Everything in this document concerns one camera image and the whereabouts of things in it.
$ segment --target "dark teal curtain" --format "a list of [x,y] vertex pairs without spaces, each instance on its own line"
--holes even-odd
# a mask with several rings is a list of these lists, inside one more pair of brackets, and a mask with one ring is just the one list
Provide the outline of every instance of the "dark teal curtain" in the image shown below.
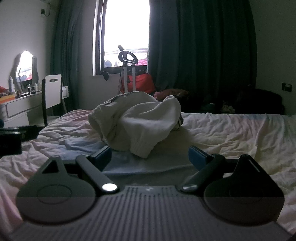
[[147,71],[158,91],[182,88],[224,97],[255,85],[248,0],[150,0]]
[[56,34],[52,46],[51,74],[61,74],[64,86],[69,86],[69,97],[64,99],[67,111],[79,108],[78,96],[78,41],[79,17],[84,0],[61,0]]

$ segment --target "chair seat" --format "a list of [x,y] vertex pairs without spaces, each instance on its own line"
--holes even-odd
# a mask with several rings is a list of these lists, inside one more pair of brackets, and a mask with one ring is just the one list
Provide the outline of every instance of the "chair seat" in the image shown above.
[[[54,115],[47,115],[47,123],[50,124],[51,122],[55,121],[59,116]],[[36,118],[30,123],[31,125],[37,125],[37,126],[44,126],[44,120],[43,117]]]

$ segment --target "mirror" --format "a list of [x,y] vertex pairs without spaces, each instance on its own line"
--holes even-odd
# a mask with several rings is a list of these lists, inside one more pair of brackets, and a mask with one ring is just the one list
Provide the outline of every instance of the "mirror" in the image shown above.
[[37,58],[27,50],[18,54],[15,57],[11,77],[16,91],[27,92],[29,84],[34,86],[38,83]]

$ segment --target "wrinkled bed sheet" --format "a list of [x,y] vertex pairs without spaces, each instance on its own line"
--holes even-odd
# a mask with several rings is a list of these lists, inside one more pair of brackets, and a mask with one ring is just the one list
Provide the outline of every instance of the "wrinkled bed sheet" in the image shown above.
[[[74,159],[104,146],[88,122],[88,110],[60,117],[22,145],[21,155],[0,159],[0,227],[12,232],[22,223],[15,197],[22,185],[52,155]],[[147,159],[113,151],[104,173],[119,185],[179,184],[196,169],[187,151],[196,145],[207,153],[228,158],[251,155],[279,185],[285,205],[278,223],[296,231],[296,119],[283,115],[215,115],[182,113],[184,124],[158,143]]]

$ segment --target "gray gripper base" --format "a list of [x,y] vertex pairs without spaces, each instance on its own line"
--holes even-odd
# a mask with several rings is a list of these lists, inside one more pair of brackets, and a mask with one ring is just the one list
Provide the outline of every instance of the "gray gripper base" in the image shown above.
[[291,235],[277,223],[244,227],[225,223],[202,200],[179,193],[174,186],[126,186],[99,198],[80,219],[57,226],[24,222],[14,241],[285,241]]

